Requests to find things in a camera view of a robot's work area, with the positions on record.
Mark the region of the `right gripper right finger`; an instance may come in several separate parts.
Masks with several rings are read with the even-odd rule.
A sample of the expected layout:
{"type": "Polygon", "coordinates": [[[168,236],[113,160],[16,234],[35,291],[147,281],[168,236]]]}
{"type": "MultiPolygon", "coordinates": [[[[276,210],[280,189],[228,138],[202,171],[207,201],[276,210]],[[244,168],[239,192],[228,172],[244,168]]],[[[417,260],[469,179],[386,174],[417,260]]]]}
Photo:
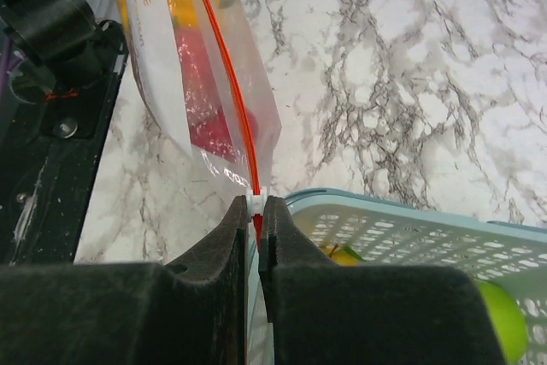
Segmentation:
{"type": "Polygon", "coordinates": [[[284,199],[263,212],[259,273],[278,364],[502,364],[477,286],[450,267],[333,262],[284,199]]]}

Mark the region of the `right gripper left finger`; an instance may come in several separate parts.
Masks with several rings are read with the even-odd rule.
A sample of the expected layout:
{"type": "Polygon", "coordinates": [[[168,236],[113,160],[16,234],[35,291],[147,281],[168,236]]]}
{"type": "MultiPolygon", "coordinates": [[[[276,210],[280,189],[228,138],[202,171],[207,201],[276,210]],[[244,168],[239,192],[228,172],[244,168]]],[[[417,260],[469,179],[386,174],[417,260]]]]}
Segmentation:
{"type": "Polygon", "coordinates": [[[244,364],[247,204],[168,265],[1,270],[4,364],[244,364]]]}

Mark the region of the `teal white plastic basket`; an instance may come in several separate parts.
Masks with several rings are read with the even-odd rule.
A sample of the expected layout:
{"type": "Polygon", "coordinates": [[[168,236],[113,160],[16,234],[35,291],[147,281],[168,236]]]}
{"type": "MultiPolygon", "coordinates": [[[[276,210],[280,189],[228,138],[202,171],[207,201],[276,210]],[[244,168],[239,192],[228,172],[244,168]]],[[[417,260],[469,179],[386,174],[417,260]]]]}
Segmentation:
{"type": "MultiPolygon", "coordinates": [[[[361,265],[450,267],[474,284],[483,280],[500,286],[526,320],[528,347],[515,364],[545,363],[545,230],[419,211],[339,190],[306,190],[282,199],[297,228],[319,250],[338,244],[355,251],[361,265]]],[[[259,273],[260,239],[251,254],[248,361],[278,364],[259,273]]]]}

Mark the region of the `green apple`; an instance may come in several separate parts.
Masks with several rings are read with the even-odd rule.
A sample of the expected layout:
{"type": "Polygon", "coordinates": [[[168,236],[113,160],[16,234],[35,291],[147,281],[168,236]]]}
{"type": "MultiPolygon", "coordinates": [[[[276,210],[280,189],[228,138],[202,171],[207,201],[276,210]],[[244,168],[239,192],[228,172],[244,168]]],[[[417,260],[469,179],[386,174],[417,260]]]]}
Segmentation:
{"type": "Polygon", "coordinates": [[[478,280],[479,288],[505,359],[517,363],[528,347],[526,320],[517,302],[500,286],[478,280]]]}

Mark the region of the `clear bag orange zipper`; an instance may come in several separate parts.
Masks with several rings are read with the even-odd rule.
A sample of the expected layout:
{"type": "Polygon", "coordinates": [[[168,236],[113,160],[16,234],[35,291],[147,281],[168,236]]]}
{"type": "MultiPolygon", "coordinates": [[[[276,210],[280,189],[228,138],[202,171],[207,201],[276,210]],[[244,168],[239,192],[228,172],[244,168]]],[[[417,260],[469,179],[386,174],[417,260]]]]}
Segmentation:
{"type": "Polygon", "coordinates": [[[263,211],[281,125],[240,0],[116,0],[146,107],[226,201],[263,211]]]}

